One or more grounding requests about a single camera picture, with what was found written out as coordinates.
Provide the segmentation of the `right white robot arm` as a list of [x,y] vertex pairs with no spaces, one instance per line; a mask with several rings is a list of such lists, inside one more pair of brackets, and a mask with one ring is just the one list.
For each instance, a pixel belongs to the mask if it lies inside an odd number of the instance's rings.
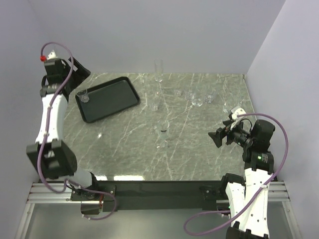
[[236,143],[243,148],[245,176],[227,173],[222,177],[220,195],[229,200],[233,220],[226,232],[228,239],[268,239],[270,237],[268,211],[268,179],[274,173],[274,157],[268,150],[275,126],[257,120],[250,131],[245,131],[242,120],[226,120],[224,127],[210,132],[217,147]]

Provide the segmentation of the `clear stemmed wine glass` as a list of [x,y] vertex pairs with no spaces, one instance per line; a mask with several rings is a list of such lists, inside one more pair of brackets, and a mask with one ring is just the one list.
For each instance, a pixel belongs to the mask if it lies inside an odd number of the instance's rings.
[[165,150],[168,148],[168,135],[169,135],[169,121],[161,119],[157,122],[156,130],[158,133],[158,140],[156,141],[156,148]]

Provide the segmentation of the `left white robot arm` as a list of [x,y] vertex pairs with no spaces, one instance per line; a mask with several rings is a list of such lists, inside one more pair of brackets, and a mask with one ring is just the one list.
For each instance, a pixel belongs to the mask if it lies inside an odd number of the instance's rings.
[[88,200],[95,200],[100,194],[95,176],[78,167],[75,154],[63,141],[69,95],[91,72],[72,58],[47,57],[44,67],[46,75],[40,89],[41,126],[35,143],[27,146],[26,154],[43,183],[53,180],[69,182],[83,188],[82,193]]

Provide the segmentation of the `round clear stemless glass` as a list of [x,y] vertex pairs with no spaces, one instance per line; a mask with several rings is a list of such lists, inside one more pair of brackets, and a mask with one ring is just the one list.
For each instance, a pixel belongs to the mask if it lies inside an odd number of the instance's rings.
[[203,99],[201,94],[193,94],[191,103],[195,107],[200,107],[203,105]]

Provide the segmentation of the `small clear tumbler glass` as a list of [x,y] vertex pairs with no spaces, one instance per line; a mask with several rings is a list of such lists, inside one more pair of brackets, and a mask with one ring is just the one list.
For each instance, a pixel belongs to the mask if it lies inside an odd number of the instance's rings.
[[78,99],[83,103],[88,103],[90,98],[87,89],[81,89],[76,93]]

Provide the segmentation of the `clear glass near right arm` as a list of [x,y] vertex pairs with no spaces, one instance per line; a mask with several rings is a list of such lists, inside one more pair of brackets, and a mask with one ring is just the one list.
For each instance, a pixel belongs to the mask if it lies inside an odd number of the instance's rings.
[[225,102],[223,107],[222,107],[222,110],[223,112],[225,112],[226,114],[230,114],[231,113],[231,110],[234,108],[234,104],[230,103],[230,102]]

